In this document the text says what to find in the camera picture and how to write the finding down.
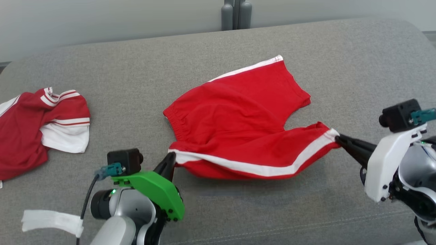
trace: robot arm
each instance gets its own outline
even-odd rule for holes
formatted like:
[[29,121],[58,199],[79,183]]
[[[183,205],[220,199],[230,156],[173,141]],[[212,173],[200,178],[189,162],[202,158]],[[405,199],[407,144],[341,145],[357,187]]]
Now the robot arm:
[[345,135],[336,137],[361,164],[366,194],[375,202],[400,200],[409,206],[426,242],[436,241],[429,239],[436,238],[436,137],[422,140],[422,135],[427,122],[434,119],[436,109],[421,110],[413,99],[383,110],[379,122],[393,134],[378,145]]
[[183,201],[172,183],[175,153],[148,172],[140,172],[142,159],[138,149],[108,153],[108,167],[120,164],[124,170],[112,175],[121,188],[99,191],[92,198],[93,217],[107,221],[91,244],[158,245],[164,225],[183,218]]

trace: white sleeve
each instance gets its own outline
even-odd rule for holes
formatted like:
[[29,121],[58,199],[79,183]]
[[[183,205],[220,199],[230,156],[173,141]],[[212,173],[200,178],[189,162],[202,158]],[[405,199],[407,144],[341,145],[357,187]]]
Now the white sleeve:
[[48,123],[42,126],[40,131],[42,132],[42,144],[53,149],[83,153],[88,146],[89,124],[62,126]]

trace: white velcro strap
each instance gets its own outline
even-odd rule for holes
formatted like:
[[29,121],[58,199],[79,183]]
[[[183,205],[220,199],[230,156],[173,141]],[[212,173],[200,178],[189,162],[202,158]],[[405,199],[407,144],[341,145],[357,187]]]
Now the white velcro strap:
[[59,213],[51,210],[24,210],[23,231],[40,228],[57,228],[67,231],[77,238],[83,232],[83,220],[77,215]]

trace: red fabric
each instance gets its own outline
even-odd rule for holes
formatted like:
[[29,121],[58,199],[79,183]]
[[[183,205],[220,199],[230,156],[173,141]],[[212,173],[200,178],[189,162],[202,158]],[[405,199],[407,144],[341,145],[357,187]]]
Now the red fabric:
[[[77,92],[74,91],[76,96],[64,99],[63,96],[71,93],[58,98],[48,90],[25,92],[16,104],[0,112],[0,180],[16,177],[47,161],[49,148],[41,144],[39,130],[45,123],[90,117],[85,98]],[[45,103],[42,97],[55,105]]]
[[277,174],[280,170],[274,170],[276,173],[271,174],[266,167],[265,171],[256,172],[237,162],[287,167],[298,162],[300,153],[315,140],[326,142],[322,138],[329,128],[321,122],[306,128],[283,128],[294,111],[308,104],[310,95],[297,85],[283,61],[207,82],[179,97],[163,112],[177,139],[170,151],[236,161],[230,167],[220,159],[208,161],[204,157],[185,162],[184,153],[177,152],[177,162],[183,161],[180,166],[199,177],[292,177],[337,148],[333,138],[328,136],[327,143],[312,152],[295,171]]

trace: gray fabric surface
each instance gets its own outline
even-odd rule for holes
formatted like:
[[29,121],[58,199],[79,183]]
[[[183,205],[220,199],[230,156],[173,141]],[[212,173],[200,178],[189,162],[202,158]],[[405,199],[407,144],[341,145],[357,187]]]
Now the gray fabric surface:
[[[49,151],[43,166],[0,190],[0,243],[74,244],[55,229],[21,232],[24,209],[79,214],[95,169],[111,150],[138,147],[143,169],[166,154],[174,135],[162,111],[211,78],[278,54],[312,104],[294,113],[290,129],[320,120],[339,132],[378,142],[384,107],[417,98],[436,106],[436,50],[398,20],[338,20],[251,30],[87,44],[55,49],[8,65],[0,101],[53,86],[76,89],[92,115],[84,154]],[[429,136],[435,133],[429,127]],[[401,203],[372,202],[359,165],[333,150],[288,180],[223,181],[176,169],[185,219],[164,229],[161,244],[395,244],[419,240]],[[94,192],[110,188],[96,184]],[[82,244],[102,221],[85,216]]]

